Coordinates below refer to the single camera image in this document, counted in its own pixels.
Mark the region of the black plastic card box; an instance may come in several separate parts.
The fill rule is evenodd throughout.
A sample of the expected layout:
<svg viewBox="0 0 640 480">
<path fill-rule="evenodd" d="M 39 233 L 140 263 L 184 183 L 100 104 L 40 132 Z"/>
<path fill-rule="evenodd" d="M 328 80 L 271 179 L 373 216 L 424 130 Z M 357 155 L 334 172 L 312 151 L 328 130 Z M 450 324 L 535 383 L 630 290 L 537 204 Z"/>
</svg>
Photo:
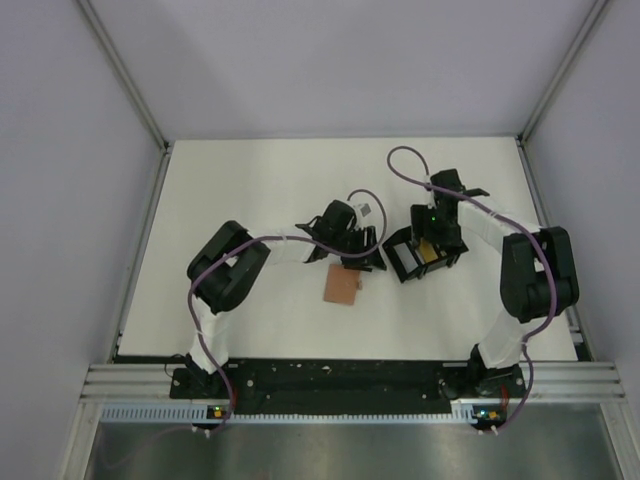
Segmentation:
<svg viewBox="0 0 640 480">
<path fill-rule="evenodd" d="M 431 264 L 425 264 L 421 254 L 418 251 L 420 241 L 416 242 L 414 240 L 412 229 L 410 226 L 407 226 L 394 232 L 383 243 L 383 250 L 386 253 L 386 256 L 388 257 L 389 262 L 401 284 L 404 284 L 411 280 L 422 279 L 426 274 L 444 267 L 451 268 L 458 262 L 460 256 L 468 251 L 468 247 L 465 243 L 463 243 L 461 246 L 454 247 L 440 247 L 438 245 L 432 244 L 440 254 L 441 259 Z M 412 271 L 407 272 L 404 270 L 394 250 L 394 246 L 401 243 L 407 243 L 410 246 L 414 258 L 417 262 L 416 268 Z"/>
</svg>

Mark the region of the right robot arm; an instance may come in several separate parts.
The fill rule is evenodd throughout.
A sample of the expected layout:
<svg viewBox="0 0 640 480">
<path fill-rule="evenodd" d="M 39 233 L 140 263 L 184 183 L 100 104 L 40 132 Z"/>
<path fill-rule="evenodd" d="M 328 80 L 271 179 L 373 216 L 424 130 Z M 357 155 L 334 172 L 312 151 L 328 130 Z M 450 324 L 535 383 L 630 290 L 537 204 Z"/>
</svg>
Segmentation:
<svg viewBox="0 0 640 480">
<path fill-rule="evenodd" d="M 483 189 L 466 188 L 455 169 L 443 170 L 424 184 L 427 205 L 411 207 L 412 234 L 446 252 L 472 233 L 500 255 L 502 310 L 488 333 L 472 347 L 467 384 L 487 396 L 528 357 L 529 341 L 579 299 L 569 233 L 520 220 Z"/>
</svg>

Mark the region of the brown leather card holder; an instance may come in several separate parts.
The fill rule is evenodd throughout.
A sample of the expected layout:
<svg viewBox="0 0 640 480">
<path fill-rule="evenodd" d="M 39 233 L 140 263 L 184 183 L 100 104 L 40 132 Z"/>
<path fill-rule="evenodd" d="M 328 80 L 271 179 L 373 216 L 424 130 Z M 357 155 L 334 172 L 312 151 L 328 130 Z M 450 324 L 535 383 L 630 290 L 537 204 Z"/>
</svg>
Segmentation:
<svg viewBox="0 0 640 480">
<path fill-rule="evenodd" d="M 339 264 L 328 268 L 323 300 L 328 303 L 352 306 L 361 290 L 361 272 Z"/>
</svg>

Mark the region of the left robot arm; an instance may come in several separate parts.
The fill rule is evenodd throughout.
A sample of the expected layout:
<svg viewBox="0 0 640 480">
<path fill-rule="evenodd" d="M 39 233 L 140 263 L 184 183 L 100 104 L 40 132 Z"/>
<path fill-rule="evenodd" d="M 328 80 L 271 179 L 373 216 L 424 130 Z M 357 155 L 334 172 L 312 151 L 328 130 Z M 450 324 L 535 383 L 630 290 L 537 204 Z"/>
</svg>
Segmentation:
<svg viewBox="0 0 640 480">
<path fill-rule="evenodd" d="M 263 269 L 282 263 L 311 264 L 332 254 L 354 271 L 385 271 L 376 227 L 367 203 L 334 200 L 307 222 L 255 233 L 225 222 L 187 267 L 187 305 L 195 326 L 185 366 L 205 396 L 226 387 L 230 313 L 247 298 Z"/>
</svg>

